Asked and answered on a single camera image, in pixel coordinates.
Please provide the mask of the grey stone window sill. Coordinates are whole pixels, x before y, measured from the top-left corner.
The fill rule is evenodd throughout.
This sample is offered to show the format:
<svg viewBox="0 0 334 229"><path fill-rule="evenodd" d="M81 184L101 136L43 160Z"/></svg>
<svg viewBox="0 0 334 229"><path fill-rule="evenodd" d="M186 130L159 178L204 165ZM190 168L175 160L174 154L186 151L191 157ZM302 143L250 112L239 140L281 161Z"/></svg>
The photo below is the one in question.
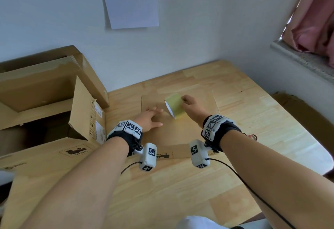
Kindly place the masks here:
<svg viewBox="0 0 334 229"><path fill-rule="evenodd" d="M334 85L334 68L328 64L328 59L311 53L296 51L283 40L277 40L270 44L270 48L302 65L322 79Z"/></svg>

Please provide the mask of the person's left forearm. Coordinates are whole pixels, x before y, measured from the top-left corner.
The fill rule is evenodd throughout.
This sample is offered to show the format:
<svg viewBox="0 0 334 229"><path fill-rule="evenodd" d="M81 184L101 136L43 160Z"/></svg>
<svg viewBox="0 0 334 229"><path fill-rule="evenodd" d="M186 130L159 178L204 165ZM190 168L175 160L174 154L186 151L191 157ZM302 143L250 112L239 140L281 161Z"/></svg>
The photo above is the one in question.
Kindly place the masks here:
<svg viewBox="0 0 334 229"><path fill-rule="evenodd" d="M63 176L19 229L101 229L129 146L107 140Z"/></svg>

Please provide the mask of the left wristband with marker tags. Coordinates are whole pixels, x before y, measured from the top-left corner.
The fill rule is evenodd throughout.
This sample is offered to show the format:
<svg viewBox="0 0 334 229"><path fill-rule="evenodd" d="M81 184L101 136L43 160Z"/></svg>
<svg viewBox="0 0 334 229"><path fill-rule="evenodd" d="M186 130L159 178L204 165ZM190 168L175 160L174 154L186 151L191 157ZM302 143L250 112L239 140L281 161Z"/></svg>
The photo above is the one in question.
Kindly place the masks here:
<svg viewBox="0 0 334 229"><path fill-rule="evenodd" d="M132 156L135 150L141 151L143 149L141 144L143 129L134 121L119 121L116 127L106 136L106 140L109 140L112 137L120 137L127 142L129 146L128 157Z"/></svg>

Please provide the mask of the flat brown cardboard sheet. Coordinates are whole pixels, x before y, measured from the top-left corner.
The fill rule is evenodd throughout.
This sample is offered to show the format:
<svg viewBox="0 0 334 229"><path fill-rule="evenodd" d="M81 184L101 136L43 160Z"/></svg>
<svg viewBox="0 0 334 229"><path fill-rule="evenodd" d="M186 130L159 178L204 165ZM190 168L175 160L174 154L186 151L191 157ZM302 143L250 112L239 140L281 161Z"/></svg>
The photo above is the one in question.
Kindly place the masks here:
<svg viewBox="0 0 334 229"><path fill-rule="evenodd" d="M191 156L189 143L195 139L204 141L201 137L202 129L186 113L177 120L170 115L164 100L171 94L173 93L143 95L141 100L142 111L155 106L164 110L153 117L153 121L162 122L163 126L145 133L142 140L144 143L156 145L157 158L161 160L188 158ZM194 97L211 114L219 113L213 92L210 90L190 89L178 94Z"/></svg>

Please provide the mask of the white paper sheet with symbol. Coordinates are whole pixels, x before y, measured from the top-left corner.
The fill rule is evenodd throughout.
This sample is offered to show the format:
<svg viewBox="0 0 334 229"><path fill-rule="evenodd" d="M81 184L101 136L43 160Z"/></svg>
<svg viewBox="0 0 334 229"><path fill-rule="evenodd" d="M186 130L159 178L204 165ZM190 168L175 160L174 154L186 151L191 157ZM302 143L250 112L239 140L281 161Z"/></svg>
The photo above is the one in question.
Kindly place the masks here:
<svg viewBox="0 0 334 229"><path fill-rule="evenodd" d="M158 0L105 0L112 29L158 27Z"/></svg>

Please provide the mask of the person's left hand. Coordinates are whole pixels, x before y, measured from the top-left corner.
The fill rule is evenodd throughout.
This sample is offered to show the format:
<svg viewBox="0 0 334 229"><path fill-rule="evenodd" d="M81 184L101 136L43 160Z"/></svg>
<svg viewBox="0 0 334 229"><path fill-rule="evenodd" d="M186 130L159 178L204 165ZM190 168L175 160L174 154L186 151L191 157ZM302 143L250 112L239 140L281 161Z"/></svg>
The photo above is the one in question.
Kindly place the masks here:
<svg viewBox="0 0 334 229"><path fill-rule="evenodd" d="M147 108L144 112L138 114L133 122L142 127L143 133L150 131L149 126L152 121L152 118L163 113L163 109L158 109L157 107Z"/></svg>

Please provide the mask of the wristband with marker tags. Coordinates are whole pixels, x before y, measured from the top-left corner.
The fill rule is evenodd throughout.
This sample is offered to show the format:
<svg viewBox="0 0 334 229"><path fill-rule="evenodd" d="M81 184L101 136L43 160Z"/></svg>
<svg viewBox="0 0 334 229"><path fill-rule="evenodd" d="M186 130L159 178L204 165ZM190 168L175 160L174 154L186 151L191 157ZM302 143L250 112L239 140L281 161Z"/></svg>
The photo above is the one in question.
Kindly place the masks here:
<svg viewBox="0 0 334 229"><path fill-rule="evenodd" d="M215 114L204 120L201 136L205 140L206 147L210 147L215 153L223 152L220 141L230 130L242 132L233 120Z"/></svg>
<svg viewBox="0 0 334 229"><path fill-rule="evenodd" d="M132 156L135 150L141 151L143 149L141 144L143 129L134 121L119 121L116 127L106 136L106 140L109 140L112 137L120 137L127 142L129 146L128 157Z"/></svg>

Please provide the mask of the yellow-green tape roll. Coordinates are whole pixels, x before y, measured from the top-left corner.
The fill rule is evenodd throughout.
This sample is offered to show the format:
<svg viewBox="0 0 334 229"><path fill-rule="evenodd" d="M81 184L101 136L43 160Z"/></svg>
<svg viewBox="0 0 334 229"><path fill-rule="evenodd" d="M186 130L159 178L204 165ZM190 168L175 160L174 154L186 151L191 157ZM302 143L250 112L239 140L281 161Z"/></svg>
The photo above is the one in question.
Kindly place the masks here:
<svg viewBox="0 0 334 229"><path fill-rule="evenodd" d="M173 119L177 120L185 114L185 110L182 107L184 101L178 93L167 96L164 101Z"/></svg>

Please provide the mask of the person's right hand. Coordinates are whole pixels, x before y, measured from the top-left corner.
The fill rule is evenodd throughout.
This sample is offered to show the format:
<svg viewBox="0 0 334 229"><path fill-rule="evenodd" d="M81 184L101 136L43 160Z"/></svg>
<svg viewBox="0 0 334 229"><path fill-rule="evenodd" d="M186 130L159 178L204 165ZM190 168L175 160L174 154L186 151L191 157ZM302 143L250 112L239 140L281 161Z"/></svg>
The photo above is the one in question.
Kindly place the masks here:
<svg viewBox="0 0 334 229"><path fill-rule="evenodd" d="M212 114L209 113L204 107L201 106L194 98L194 106L190 109L184 109L186 114L198 124L200 128L203 128L204 121L211 116Z"/></svg>

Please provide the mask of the person's white clothing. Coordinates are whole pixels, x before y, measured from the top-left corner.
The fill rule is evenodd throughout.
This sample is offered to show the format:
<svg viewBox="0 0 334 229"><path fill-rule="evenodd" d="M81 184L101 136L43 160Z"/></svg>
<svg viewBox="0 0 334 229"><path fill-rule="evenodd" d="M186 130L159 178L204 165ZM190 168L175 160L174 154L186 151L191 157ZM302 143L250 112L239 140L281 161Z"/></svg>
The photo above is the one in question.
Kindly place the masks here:
<svg viewBox="0 0 334 229"><path fill-rule="evenodd" d="M182 218L175 229L229 229L202 216L187 216Z"/></svg>

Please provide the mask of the person's right forearm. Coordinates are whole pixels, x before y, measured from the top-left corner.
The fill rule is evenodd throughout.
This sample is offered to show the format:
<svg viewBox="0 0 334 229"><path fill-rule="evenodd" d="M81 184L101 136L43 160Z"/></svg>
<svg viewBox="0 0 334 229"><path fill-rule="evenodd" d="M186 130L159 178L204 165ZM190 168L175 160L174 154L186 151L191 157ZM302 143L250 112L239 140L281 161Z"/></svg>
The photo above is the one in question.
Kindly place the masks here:
<svg viewBox="0 0 334 229"><path fill-rule="evenodd" d="M238 175L296 229L334 229L334 183L239 131L220 146Z"/></svg>

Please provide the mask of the large open cardboard box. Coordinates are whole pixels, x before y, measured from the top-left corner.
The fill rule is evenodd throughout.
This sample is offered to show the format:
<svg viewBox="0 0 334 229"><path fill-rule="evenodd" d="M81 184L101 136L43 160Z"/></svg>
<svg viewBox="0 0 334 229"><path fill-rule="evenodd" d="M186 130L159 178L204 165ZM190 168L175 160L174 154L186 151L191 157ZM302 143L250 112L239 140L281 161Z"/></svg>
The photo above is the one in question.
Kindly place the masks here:
<svg viewBox="0 0 334 229"><path fill-rule="evenodd" d="M13 173L1 229L106 139L106 88L73 45L0 63L0 173Z"/></svg>

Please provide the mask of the pink curtain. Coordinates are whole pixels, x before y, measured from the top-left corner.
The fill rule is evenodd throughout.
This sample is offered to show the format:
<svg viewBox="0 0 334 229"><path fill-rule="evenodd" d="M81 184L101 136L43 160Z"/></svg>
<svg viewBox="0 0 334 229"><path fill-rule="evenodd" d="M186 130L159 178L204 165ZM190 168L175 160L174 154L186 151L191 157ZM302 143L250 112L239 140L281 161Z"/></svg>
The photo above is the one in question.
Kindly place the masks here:
<svg viewBox="0 0 334 229"><path fill-rule="evenodd" d="M301 53L327 57L334 68L334 0L300 0L282 40Z"/></svg>

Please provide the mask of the right wristband with marker tags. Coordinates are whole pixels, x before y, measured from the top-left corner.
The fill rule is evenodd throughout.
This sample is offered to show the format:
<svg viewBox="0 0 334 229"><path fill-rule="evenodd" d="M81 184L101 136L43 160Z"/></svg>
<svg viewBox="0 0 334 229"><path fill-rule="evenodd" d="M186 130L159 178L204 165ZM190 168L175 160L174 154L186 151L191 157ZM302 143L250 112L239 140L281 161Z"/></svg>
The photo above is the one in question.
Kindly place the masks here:
<svg viewBox="0 0 334 229"><path fill-rule="evenodd" d="M220 141L230 130L242 132L233 120L215 114L204 120L201 136L205 140L206 147L210 147L215 153L223 152Z"/></svg>

